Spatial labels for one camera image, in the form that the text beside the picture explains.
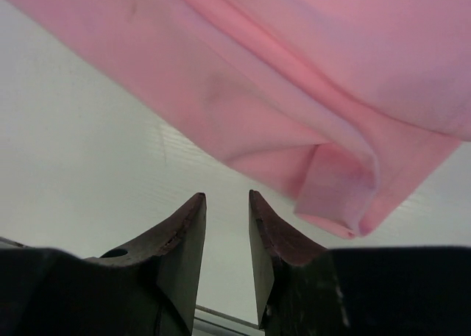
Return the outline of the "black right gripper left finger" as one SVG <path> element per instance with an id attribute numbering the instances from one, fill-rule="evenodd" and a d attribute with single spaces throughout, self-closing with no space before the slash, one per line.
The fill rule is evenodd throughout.
<path id="1" fill-rule="evenodd" d="M 1 240 L 3 335 L 190 335 L 206 198 L 100 257 Z"/>

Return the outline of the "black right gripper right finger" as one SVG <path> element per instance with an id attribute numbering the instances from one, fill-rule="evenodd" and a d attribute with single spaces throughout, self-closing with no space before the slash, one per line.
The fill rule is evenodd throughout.
<path id="1" fill-rule="evenodd" d="M 327 249 L 249 193 L 258 325 L 266 335 L 468 335 L 470 249 Z"/>

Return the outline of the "pink t-shirt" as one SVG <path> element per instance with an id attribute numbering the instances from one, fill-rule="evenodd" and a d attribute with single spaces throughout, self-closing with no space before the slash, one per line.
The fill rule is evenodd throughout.
<path id="1" fill-rule="evenodd" d="M 7 1 L 340 237 L 470 139 L 470 0 Z"/>

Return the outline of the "aluminium mounting rail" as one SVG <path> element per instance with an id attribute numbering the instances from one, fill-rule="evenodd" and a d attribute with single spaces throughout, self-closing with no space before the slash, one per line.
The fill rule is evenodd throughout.
<path id="1" fill-rule="evenodd" d="M 196 305 L 192 335 L 264 336 L 265 332 L 255 324 Z"/>

